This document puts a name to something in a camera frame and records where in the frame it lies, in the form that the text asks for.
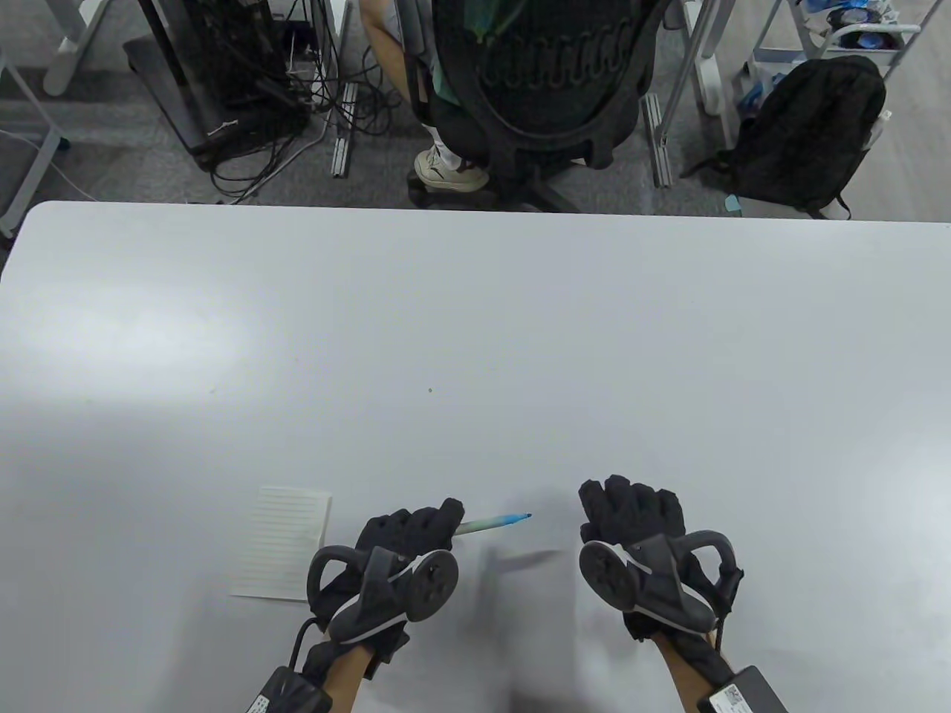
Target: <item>white sneaker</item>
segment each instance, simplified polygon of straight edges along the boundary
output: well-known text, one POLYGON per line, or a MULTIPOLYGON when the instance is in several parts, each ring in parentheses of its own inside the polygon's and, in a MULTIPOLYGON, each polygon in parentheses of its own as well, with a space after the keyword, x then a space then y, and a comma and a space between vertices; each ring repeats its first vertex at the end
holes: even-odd
POLYGON ((489 182, 489 174, 475 164, 462 162, 453 170, 442 161, 435 145, 422 151, 413 163, 417 176, 431 188, 472 193, 489 182))

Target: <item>notepad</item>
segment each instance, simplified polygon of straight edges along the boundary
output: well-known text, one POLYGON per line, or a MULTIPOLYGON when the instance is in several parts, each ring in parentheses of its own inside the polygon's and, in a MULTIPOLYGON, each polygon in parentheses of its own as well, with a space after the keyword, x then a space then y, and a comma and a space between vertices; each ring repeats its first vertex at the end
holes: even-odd
POLYGON ((329 492, 261 488, 231 594, 306 602, 307 570, 323 546, 330 500, 329 492))

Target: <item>forearm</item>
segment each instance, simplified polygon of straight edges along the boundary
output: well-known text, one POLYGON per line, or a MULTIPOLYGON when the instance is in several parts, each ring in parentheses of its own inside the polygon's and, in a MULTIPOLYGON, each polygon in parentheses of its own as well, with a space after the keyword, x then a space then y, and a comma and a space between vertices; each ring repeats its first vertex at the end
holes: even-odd
POLYGON ((664 657, 664 662, 670 671, 670 677, 673 678, 673 684, 677 687, 677 694, 680 696, 680 703, 684 706, 684 710, 686 713, 697 713, 697 701, 710 695, 714 691, 714 687, 697 673, 690 664, 684 661, 664 634, 655 634, 651 638, 664 657))
POLYGON ((334 661, 323 686, 324 692, 334 700, 330 713, 350 713, 363 674, 372 660, 373 653, 364 646, 358 646, 334 661))

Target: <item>green shirt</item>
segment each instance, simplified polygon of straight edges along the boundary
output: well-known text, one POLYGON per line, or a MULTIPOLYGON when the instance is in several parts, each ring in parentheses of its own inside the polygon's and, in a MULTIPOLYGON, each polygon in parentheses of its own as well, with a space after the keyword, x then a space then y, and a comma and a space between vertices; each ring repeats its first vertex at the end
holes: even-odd
MULTIPOLYGON (((466 4, 463 27, 481 43, 491 32, 502 33, 521 14, 528 0, 463 0, 466 4)), ((442 73, 439 57, 433 60, 433 90, 440 99, 458 106, 459 100, 442 73)))

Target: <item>label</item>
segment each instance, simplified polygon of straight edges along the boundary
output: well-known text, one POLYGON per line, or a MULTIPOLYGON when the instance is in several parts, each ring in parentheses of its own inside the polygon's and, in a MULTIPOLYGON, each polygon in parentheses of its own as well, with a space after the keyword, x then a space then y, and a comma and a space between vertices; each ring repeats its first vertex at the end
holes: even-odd
POLYGON ((710 705, 716 713, 753 713, 747 699, 740 693, 735 684, 730 684, 722 691, 717 691, 709 697, 710 705))
POLYGON ((267 706, 271 704, 264 696, 258 696, 258 698, 251 704, 251 707, 247 709, 247 713, 267 713, 267 706))

